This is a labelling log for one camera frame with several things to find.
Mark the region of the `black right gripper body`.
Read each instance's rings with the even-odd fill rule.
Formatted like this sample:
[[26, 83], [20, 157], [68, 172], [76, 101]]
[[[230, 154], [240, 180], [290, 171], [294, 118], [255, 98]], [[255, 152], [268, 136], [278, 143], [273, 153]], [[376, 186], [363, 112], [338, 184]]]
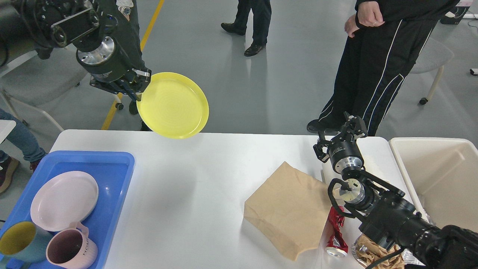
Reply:
[[333, 170], [343, 174], [348, 170], [361, 170], [364, 167], [364, 159], [357, 146], [357, 139], [364, 135], [355, 135], [350, 132], [326, 132], [330, 139], [327, 154], [332, 163]]

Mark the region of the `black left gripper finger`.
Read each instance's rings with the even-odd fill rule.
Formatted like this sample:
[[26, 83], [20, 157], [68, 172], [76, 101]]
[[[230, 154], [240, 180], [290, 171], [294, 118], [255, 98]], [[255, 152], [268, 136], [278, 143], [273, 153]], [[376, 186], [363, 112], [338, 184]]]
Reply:
[[123, 95], [129, 96], [131, 94], [131, 92], [129, 91], [130, 88], [125, 87], [125, 86], [128, 86], [127, 82], [128, 81], [124, 78], [121, 78], [119, 80], [115, 80], [112, 82], [102, 82], [95, 78], [91, 78], [89, 81], [89, 84], [93, 87], [96, 87], [100, 90], [104, 90], [109, 93], [113, 93], [113, 94], [121, 93]]
[[146, 90], [151, 82], [152, 72], [150, 69], [145, 70], [131, 68], [125, 73], [125, 92], [132, 101], [140, 101], [139, 95]]

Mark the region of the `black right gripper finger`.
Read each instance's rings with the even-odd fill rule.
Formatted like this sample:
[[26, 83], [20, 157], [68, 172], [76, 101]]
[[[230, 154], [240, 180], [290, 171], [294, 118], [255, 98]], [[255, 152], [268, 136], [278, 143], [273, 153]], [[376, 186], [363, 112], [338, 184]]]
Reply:
[[344, 116], [346, 121], [340, 128], [340, 140], [357, 140], [368, 137], [368, 131], [362, 118], [350, 115], [348, 112], [344, 112]]
[[314, 152], [318, 160], [323, 163], [326, 163], [329, 159], [328, 148], [331, 145], [331, 141], [325, 138], [325, 132], [323, 130], [318, 130], [318, 140], [315, 145], [313, 145]]

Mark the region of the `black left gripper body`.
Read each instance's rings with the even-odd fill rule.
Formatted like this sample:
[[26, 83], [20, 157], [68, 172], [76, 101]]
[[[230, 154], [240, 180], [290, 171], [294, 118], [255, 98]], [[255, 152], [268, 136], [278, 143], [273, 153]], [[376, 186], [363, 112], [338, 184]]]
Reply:
[[105, 36], [99, 47], [90, 52], [77, 49], [77, 61], [91, 78], [102, 82], [125, 79], [126, 71], [135, 68], [123, 48], [110, 36]]

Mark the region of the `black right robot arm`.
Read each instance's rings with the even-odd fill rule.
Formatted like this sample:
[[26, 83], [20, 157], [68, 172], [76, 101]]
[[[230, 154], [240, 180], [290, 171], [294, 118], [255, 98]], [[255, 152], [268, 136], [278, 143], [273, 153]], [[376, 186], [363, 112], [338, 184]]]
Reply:
[[372, 262], [377, 267], [408, 249], [424, 269], [476, 269], [477, 233], [455, 225], [437, 228], [427, 223], [397, 187], [367, 172], [357, 139], [368, 135], [362, 118], [345, 113], [345, 124], [327, 140], [328, 129], [313, 120], [307, 130], [319, 138], [313, 146], [321, 162], [330, 161], [340, 178], [328, 185], [332, 207], [341, 216], [361, 221], [360, 231], [370, 240], [399, 249]]

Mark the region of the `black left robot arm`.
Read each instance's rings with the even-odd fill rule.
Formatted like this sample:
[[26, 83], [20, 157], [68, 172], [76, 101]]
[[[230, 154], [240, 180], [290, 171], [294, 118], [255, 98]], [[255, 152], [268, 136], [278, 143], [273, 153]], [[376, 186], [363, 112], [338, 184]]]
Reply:
[[2, 0], [1, 66], [36, 48], [76, 47], [76, 60], [98, 89], [134, 102], [151, 81], [142, 60], [135, 0]]

